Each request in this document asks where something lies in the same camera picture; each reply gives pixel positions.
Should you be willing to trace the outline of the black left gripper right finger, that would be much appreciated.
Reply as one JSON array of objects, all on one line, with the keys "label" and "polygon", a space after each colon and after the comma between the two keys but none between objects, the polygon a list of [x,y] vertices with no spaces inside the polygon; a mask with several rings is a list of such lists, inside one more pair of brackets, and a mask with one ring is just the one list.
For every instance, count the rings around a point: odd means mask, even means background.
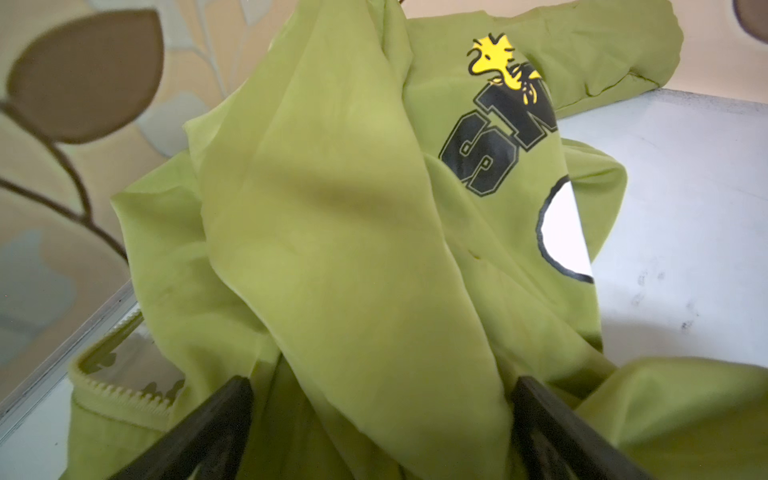
[{"label": "black left gripper right finger", "polygon": [[531,376],[511,394],[514,431],[530,479],[649,479],[560,398]]}]

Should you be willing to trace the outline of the green zip-up hooded jacket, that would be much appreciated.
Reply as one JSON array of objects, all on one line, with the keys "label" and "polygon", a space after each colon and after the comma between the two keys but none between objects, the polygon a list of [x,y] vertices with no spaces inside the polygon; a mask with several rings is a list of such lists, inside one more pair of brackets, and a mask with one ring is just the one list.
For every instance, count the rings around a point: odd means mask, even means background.
[{"label": "green zip-up hooded jacket", "polygon": [[141,312],[71,365],[64,477],[111,477],[243,376],[242,479],[524,479],[532,376],[655,478],[765,478],[765,368],[604,356],[591,263],[627,175],[558,130],[663,86],[682,43],[667,1],[300,2],[113,198]]}]

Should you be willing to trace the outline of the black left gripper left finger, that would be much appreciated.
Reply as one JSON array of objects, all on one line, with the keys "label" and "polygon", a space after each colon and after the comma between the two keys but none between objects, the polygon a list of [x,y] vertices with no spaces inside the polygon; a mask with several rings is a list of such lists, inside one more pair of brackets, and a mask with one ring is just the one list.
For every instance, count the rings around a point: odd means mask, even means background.
[{"label": "black left gripper left finger", "polygon": [[252,422],[250,382],[234,376],[114,480],[234,479]]}]

